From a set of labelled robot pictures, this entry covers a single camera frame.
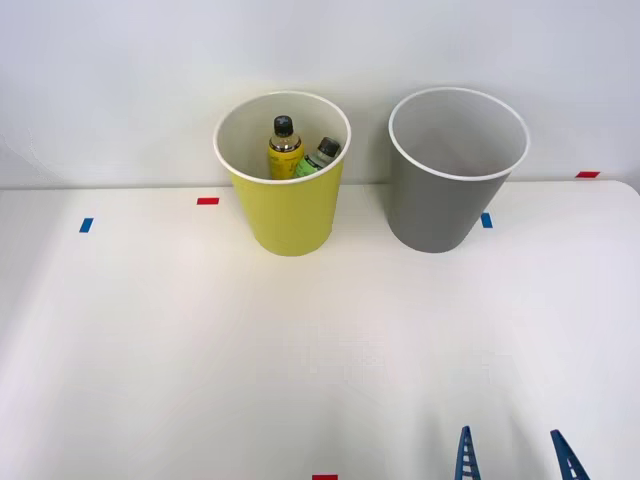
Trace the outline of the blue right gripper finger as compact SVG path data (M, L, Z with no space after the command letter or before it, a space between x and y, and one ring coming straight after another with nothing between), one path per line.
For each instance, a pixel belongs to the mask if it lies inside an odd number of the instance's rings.
M464 426L458 443L455 465L455 480L480 480L481 475L475 455L471 429Z
M550 432L554 445L559 469L563 480L589 480L585 468L582 466L573 449L559 430Z

